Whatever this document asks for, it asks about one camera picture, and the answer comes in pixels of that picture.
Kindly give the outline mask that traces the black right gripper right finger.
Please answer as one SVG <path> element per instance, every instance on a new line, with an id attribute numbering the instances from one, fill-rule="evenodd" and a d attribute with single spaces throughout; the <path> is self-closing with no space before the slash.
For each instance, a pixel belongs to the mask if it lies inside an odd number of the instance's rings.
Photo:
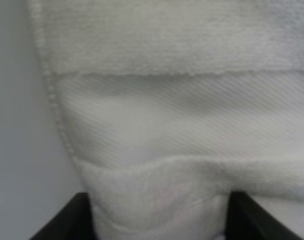
<path id="1" fill-rule="evenodd" d="M 225 221 L 227 240 L 301 240 L 247 192 L 232 191 Z"/>

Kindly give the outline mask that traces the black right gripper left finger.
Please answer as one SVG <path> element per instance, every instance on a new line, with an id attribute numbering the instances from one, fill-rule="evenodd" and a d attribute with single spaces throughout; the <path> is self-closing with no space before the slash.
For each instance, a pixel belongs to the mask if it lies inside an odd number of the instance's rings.
<path id="1" fill-rule="evenodd" d="M 95 240 L 89 196 L 77 193 L 31 240 Z"/>

